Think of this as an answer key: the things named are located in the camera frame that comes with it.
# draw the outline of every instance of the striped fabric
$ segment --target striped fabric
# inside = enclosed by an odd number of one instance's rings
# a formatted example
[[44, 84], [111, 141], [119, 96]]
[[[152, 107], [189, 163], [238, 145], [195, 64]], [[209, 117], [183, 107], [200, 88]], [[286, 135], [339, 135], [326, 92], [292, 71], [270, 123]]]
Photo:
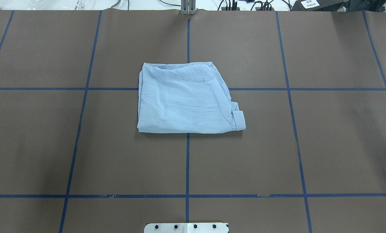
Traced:
[[212, 62], [144, 63], [137, 128], [143, 133], [220, 134], [244, 130], [246, 125]]

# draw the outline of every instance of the folded shirt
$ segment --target folded shirt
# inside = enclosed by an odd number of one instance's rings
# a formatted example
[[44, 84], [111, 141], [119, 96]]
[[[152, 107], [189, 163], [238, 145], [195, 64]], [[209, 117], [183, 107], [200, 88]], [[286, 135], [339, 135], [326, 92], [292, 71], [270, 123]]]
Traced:
[[212, 62], [144, 63], [137, 128], [142, 133], [220, 134], [246, 125]]

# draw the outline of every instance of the white plate with holes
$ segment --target white plate with holes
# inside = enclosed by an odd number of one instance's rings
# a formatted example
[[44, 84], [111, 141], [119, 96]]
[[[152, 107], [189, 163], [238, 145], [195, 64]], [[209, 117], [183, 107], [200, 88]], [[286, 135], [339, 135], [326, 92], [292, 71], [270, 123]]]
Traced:
[[144, 233], [228, 233], [227, 223], [147, 224]]

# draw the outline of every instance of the blue garment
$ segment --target blue garment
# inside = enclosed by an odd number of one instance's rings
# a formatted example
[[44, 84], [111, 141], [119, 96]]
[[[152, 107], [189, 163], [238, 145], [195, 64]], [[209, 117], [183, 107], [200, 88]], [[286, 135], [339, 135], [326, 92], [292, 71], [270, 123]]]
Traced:
[[143, 133], [220, 134], [244, 130], [246, 125], [212, 62], [144, 63], [137, 128]]

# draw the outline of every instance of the white bracket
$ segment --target white bracket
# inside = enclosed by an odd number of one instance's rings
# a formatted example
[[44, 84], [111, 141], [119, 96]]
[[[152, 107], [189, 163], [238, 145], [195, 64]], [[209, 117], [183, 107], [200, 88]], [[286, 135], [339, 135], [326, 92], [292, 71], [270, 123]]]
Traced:
[[147, 224], [144, 233], [229, 233], [226, 223]]
[[196, 14], [196, 0], [181, 0], [181, 14], [195, 15]]

